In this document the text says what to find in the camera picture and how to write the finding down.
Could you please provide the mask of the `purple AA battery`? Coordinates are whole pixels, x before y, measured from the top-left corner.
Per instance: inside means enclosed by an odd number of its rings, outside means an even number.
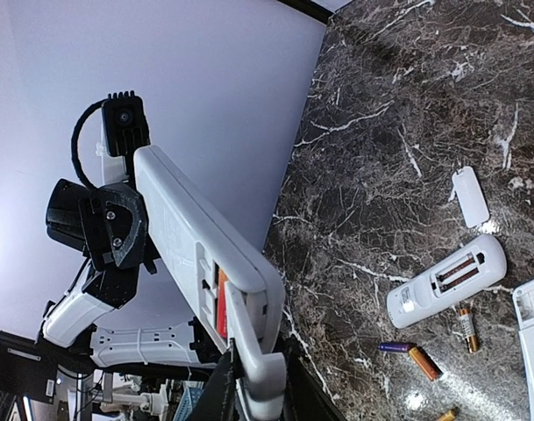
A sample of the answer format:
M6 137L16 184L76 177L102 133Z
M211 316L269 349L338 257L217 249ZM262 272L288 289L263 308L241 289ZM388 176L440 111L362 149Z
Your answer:
M415 346L408 342L381 342L378 350L384 353L408 353Z

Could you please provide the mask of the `gold black AA battery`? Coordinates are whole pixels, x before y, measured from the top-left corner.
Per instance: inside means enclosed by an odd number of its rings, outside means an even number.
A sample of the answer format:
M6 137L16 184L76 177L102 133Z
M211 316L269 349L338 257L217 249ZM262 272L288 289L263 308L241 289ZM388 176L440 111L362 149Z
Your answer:
M480 349L479 340L473 324L473 315L469 308L464 307L459 310L459 322L463 331L468 352L478 352Z

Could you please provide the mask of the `grey remote control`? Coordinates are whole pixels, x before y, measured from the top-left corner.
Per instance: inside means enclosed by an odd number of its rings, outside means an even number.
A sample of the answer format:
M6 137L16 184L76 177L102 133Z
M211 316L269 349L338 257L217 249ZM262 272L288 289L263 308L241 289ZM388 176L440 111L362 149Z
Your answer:
M499 282L507 259L499 240L481 234L387 296L392 325L403 329L466 300Z

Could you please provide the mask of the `grey remote battery cover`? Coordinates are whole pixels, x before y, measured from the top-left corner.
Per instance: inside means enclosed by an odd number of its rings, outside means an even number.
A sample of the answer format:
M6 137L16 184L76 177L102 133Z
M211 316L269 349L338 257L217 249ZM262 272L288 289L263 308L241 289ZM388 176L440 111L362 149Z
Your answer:
M472 167L465 166L457 170L452 175L452 186L467 228L474 228L489 220L488 205Z

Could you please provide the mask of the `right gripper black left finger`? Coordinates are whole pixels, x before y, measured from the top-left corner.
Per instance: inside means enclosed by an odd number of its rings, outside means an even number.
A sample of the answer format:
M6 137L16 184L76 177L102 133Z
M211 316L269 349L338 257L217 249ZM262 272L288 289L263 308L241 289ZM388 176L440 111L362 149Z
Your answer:
M220 358L200 398L201 420L238 420L236 411L236 379L239 355L235 340Z

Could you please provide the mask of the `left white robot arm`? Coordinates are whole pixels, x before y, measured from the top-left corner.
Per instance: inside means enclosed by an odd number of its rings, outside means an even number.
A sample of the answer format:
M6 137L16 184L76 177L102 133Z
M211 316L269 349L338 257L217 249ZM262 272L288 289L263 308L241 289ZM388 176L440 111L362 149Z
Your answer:
M139 271L160 255L148 233L143 196L127 183L88 189L59 180L46 209L48 236L85 262L64 296L46 306L39 339L97 367L210 367L220 352L196 319L165 328L104 329L96 321L137 294Z

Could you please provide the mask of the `white remote sliding cover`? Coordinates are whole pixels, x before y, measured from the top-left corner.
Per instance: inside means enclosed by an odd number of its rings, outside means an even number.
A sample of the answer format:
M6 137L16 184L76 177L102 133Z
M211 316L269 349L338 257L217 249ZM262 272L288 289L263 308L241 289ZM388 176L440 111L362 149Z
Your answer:
M287 365L282 353L263 353L241 292L225 284L228 337L238 350L243 374L239 394L251 420L277 420L282 414Z

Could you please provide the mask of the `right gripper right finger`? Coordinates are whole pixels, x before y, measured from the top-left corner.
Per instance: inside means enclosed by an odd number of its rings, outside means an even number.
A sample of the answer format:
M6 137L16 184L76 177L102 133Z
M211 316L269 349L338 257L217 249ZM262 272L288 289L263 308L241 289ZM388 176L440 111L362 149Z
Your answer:
M304 366L305 352L297 339L283 339L281 350L287 362L287 386L281 419L345 421L345 417Z

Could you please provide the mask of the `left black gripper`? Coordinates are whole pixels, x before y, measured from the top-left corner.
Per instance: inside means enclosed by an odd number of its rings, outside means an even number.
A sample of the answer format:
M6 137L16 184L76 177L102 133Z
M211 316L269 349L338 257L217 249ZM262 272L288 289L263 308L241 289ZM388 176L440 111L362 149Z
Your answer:
M128 183L112 183L82 199L79 212L92 267L82 292L122 307L137 294L141 267L157 273L144 198Z

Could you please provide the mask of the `orange AA battery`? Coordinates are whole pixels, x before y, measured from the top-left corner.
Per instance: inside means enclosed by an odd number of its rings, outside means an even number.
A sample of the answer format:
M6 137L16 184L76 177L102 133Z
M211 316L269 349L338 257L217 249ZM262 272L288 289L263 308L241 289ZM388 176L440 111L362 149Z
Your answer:
M408 354L431 382L436 381L442 375L438 366L427 353L418 346L411 347Z
M440 415L436 421L455 421L459 415L458 408L451 408L442 415Z

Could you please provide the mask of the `white remote control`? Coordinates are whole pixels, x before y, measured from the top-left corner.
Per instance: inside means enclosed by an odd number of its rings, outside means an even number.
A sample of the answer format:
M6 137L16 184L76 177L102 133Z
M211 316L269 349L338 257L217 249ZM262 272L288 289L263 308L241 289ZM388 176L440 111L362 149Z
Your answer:
M244 296L263 353L278 336L285 291L279 272L208 201L157 146L134 154L135 180L148 216L148 233L168 272L220 350L216 272Z

